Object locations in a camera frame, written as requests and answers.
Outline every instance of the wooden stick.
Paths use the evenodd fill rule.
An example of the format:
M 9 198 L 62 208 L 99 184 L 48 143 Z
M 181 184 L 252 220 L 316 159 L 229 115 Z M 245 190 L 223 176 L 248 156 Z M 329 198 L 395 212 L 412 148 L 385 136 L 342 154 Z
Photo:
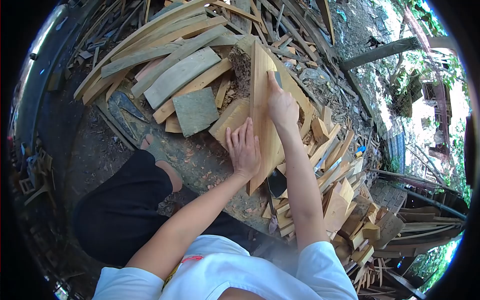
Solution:
M 371 171 L 371 172 L 377 172 L 377 173 L 385 174 L 385 175 L 390 175 L 390 176 L 395 176 L 395 177 L 402 177 L 402 178 L 412 179 L 412 180 L 416 180 L 416 181 L 426 182 L 426 183 L 429 183 L 429 184 L 433 184 L 433 185 L 439 186 L 439 187 L 441 187 L 441 188 L 443 188 L 443 189 L 445 189 L 445 190 L 450 190 L 450 191 L 453 191 L 453 192 L 458 193 L 456 190 L 452 189 L 452 188 L 449 187 L 449 186 L 446 186 L 446 185 L 443 185 L 443 184 L 440 184 L 440 183 L 437 183 L 437 182 L 433 182 L 433 181 L 430 181 L 430 180 L 426 180 L 426 179 L 423 179 L 423 178 L 408 176 L 408 175 L 405 175 L 405 174 L 387 172 L 387 171 L 382 171 L 382 170 L 378 170 L 378 169 L 370 169 L 369 171 Z

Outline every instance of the sandal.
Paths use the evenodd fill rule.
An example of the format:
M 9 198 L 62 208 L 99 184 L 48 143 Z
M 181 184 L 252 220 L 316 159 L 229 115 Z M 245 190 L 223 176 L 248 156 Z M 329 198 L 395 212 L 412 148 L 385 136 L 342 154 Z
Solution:
M 146 140 L 146 135 L 143 136 L 143 138 L 140 140 L 140 144 L 142 144 L 143 140 Z M 170 164 L 170 161 L 168 160 L 167 158 L 167 155 L 165 154 L 165 152 L 163 152 L 161 149 L 161 144 L 160 144 L 160 141 L 159 139 L 157 139 L 155 136 L 153 137 L 153 141 L 151 144 L 149 144 L 149 146 L 147 148 L 145 148 L 144 150 L 149 152 L 151 155 L 153 155 L 153 157 L 155 158 L 155 162 L 159 161 L 159 160 L 164 160 L 166 161 L 169 165 Z M 177 173 L 177 176 L 180 178 L 180 180 L 182 181 L 182 184 L 183 184 L 183 178 L 182 176 L 180 175 L 180 173 L 178 172 L 177 169 L 175 169 L 174 167 L 172 167 L 173 170 L 175 171 L 175 173 Z

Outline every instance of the hand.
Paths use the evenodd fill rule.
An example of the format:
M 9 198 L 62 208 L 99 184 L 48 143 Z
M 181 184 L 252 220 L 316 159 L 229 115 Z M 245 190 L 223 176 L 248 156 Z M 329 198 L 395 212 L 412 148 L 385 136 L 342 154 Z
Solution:
M 260 169 L 260 142 L 253 137 L 253 120 L 248 117 L 234 132 L 227 127 L 227 146 L 233 164 L 233 173 L 249 181 Z
M 278 129 L 298 130 L 299 106 L 291 93 L 285 92 L 277 83 L 275 73 L 268 72 L 270 118 Z

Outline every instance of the log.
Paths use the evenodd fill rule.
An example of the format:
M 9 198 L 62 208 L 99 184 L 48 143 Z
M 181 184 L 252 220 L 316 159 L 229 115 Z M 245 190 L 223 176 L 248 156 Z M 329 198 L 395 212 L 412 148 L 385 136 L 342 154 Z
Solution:
M 346 60 L 340 64 L 342 71 L 348 71 L 353 68 L 366 64 L 367 62 L 379 60 L 390 55 L 395 55 L 401 52 L 421 49 L 420 41 L 415 37 L 408 37 L 399 39 L 395 42 L 388 43 L 386 45 L 374 48 L 367 52 L 364 52 L 358 56 L 355 56 L 349 60 Z

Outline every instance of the white t-shirt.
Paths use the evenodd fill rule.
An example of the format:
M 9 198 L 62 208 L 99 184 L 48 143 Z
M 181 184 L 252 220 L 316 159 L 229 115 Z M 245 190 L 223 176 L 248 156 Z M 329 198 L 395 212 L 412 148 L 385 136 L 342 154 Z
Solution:
M 188 248 L 173 275 L 164 281 L 133 267 L 105 267 L 93 300 L 217 300 L 229 287 L 269 299 L 358 299 L 329 242 L 307 246 L 299 255 L 297 275 L 271 262 L 252 257 L 237 243 L 215 235 L 201 235 Z

